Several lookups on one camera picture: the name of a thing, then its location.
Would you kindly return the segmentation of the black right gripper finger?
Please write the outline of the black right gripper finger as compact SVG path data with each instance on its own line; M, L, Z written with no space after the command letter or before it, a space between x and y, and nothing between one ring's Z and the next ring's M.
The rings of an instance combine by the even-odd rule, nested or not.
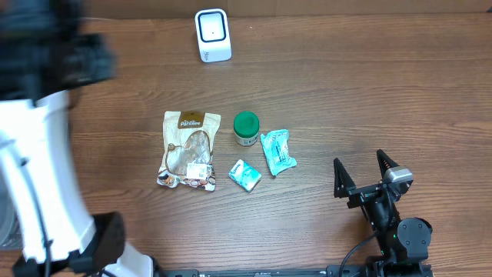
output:
M377 161L379 169L381 171L382 178L393 178L395 171L398 170L399 165L392 160L382 149L378 149Z
M334 160L334 197L348 197L349 191L353 189L356 189L354 181L348 174L340 159L336 158Z

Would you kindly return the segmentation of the teal tissue pack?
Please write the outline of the teal tissue pack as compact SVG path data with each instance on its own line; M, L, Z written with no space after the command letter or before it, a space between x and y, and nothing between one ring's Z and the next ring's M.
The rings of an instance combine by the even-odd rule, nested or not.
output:
M287 129L274 130L261 135L261 144L273 176L297 165L295 158L289 154L288 140L290 133Z

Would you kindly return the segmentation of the small teal gum pack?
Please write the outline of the small teal gum pack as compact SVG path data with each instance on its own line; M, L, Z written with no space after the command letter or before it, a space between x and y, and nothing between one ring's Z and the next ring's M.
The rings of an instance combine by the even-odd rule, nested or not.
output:
M261 173L250 166L248 163L239 159L228 176L239 186L241 186L246 192L251 192L254 187L261 180Z

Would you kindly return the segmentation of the green lid jar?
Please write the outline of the green lid jar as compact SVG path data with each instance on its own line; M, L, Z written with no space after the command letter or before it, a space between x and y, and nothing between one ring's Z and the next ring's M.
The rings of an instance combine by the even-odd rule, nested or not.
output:
M233 129L239 145L251 146L258 140L260 122L253 112L243 111L235 116Z

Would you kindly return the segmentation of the brown clear snack bag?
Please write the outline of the brown clear snack bag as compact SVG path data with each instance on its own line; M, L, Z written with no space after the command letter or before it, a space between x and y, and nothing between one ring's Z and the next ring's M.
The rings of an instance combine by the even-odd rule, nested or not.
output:
M218 114L166 111L162 124L164 154L156 182L169 188L187 185L213 192L214 137L220 124Z

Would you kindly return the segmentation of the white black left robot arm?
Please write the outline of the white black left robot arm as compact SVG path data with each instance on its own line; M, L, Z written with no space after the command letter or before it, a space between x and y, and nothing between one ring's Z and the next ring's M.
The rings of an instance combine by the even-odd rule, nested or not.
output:
M120 213L90 214L68 135L69 93L110 79L112 54L81 32L80 1L8 1L1 13L1 175L22 233L16 276L156 276Z

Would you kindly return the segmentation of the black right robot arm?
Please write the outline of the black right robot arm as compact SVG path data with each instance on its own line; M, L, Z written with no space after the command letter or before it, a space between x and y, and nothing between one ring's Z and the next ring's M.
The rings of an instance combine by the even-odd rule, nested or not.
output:
M398 165L383 150L377 150L381 180L358 188L340 159L334 160L334 197L347 199L347 207L359 208L369 222L373 234L357 244L340 265L329 265L328 276L432 276L428 259L433 228L422 218L402 219L396 202L410 189L414 175ZM375 239L380 255L366 258L363 265L347 261L360 248Z

